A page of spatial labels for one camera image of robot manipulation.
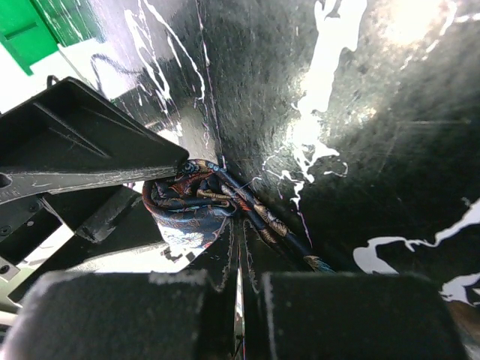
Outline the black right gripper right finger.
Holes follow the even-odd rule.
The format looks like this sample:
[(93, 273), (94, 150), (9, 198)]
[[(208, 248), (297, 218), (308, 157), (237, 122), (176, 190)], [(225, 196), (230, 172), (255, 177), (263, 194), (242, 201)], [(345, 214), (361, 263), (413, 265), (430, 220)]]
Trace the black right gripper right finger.
[(267, 272), (245, 312), (246, 359), (466, 359), (437, 288), (417, 275)]

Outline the navy floral tie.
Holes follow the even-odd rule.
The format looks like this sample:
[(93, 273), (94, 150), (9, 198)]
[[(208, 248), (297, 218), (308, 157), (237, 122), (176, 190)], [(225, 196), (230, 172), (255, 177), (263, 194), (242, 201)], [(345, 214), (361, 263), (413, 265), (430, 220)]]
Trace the navy floral tie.
[(205, 249), (220, 237), (228, 219), (242, 215), (267, 246), (294, 266), (333, 271), (247, 184), (211, 161), (187, 160), (173, 177), (145, 181), (142, 201), (166, 242)]

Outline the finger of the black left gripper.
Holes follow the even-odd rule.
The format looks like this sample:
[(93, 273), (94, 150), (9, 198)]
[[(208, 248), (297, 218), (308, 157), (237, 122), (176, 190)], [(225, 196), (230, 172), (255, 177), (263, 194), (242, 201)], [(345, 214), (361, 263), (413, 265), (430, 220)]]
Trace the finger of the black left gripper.
[(166, 178), (188, 157), (67, 77), (1, 115), (1, 203)]

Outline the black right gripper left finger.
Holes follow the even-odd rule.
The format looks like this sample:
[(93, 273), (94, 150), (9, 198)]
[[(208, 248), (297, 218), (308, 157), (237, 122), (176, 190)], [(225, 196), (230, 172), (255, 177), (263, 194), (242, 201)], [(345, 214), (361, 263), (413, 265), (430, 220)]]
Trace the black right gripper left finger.
[(51, 271), (25, 294), (3, 359), (228, 359), (232, 300), (204, 270)]

